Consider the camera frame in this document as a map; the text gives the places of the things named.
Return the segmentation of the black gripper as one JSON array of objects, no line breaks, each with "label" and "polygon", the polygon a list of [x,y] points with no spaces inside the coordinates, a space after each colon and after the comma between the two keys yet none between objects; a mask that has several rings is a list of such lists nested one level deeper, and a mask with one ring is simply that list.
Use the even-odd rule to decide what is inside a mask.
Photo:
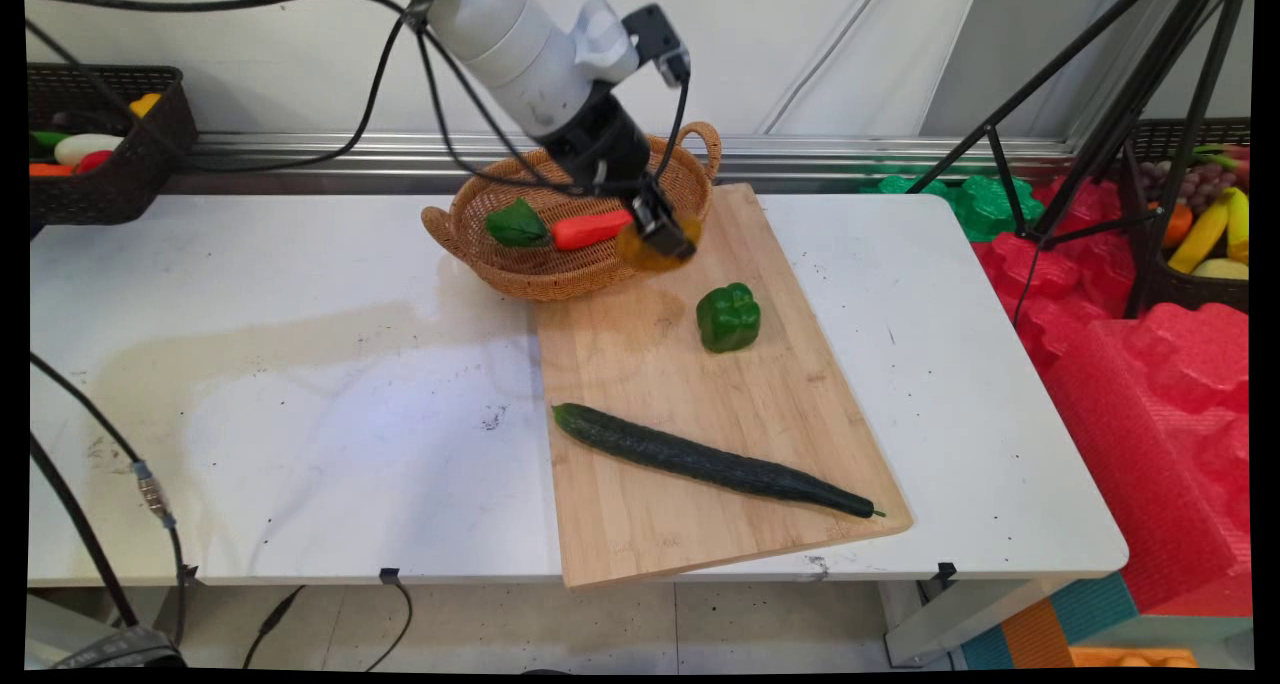
[{"label": "black gripper", "polygon": [[636,195],[628,210],[637,237],[664,260],[687,261],[698,252],[699,216],[676,211],[666,201],[649,168],[650,141],[612,88],[594,82],[563,126],[535,138],[570,178],[556,184],[538,174],[536,182],[566,195]]}]

